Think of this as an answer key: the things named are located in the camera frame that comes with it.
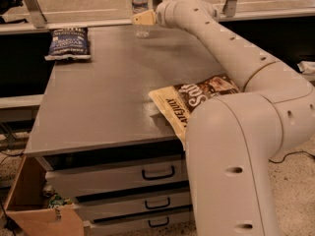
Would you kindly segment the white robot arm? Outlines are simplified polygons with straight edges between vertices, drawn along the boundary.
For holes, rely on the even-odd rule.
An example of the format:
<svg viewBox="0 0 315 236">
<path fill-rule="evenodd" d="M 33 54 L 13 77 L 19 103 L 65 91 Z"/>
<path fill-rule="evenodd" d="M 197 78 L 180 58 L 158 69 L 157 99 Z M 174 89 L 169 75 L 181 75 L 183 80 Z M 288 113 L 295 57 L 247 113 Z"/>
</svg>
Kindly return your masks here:
<svg viewBox="0 0 315 236">
<path fill-rule="evenodd" d="M 315 133 L 315 89 L 272 54 L 220 25 L 211 4 L 170 0 L 136 14 L 196 36 L 240 87 L 192 113 L 186 163 L 198 236 L 281 236 L 268 161 Z"/>
</svg>

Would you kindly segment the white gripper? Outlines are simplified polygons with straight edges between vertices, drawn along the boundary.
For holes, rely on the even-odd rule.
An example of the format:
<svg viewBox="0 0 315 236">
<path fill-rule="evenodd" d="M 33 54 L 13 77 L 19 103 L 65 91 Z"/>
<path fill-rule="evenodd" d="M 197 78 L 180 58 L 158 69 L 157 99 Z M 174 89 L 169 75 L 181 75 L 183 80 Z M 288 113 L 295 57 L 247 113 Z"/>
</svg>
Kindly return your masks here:
<svg viewBox="0 0 315 236">
<path fill-rule="evenodd" d="M 157 5 L 156 11 L 147 10 L 133 15 L 132 24 L 136 26 L 153 26 L 157 22 L 161 27 L 168 28 L 169 4 L 169 1 L 164 1 Z"/>
</svg>

